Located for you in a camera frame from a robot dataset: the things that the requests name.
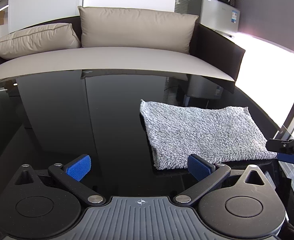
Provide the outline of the large beige back cushion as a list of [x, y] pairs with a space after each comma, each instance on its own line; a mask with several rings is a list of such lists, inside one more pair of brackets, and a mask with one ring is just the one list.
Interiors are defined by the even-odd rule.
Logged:
[[133, 8], [78, 7], [83, 47], [136, 47], [187, 54], [196, 15]]

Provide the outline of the small beige side cushion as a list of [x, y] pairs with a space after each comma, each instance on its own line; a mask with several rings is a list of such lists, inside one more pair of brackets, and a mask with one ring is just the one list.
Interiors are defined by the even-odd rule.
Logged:
[[0, 38], [0, 57], [5, 60], [55, 50], [80, 48], [70, 23], [39, 25]]

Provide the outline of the grey fluffy towel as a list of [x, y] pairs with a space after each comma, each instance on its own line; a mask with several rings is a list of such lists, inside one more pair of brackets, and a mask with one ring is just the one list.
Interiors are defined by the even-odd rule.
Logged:
[[198, 155], [211, 164], [276, 158], [247, 107], [222, 109], [178, 107], [141, 101], [154, 166], [158, 170], [186, 168]]

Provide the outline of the dark brown sofa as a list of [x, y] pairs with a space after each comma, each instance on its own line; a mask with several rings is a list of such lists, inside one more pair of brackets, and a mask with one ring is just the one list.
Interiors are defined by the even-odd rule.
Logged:
[[[81, 42], [80, 15], [32, 27], [53, 23], [70, 23]], [[184, 73], [235, 82], [244, 53], [243, 48], [196, 21], [187, 54], [151, 48], [83, 47], [81, 43], [81, 47], [75, 49], [48, 51], [11, 60], [0, 57], [0, 80], [76, 69], [123, 69], [127, 72]]]

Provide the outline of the silver mini fridge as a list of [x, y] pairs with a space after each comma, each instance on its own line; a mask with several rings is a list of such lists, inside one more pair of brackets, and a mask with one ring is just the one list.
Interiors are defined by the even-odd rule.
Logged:
[[190, 0], [187, 13], [198, 16], [207, 28], [228, 36], [238, 32], [240, 11], [217, 0]]

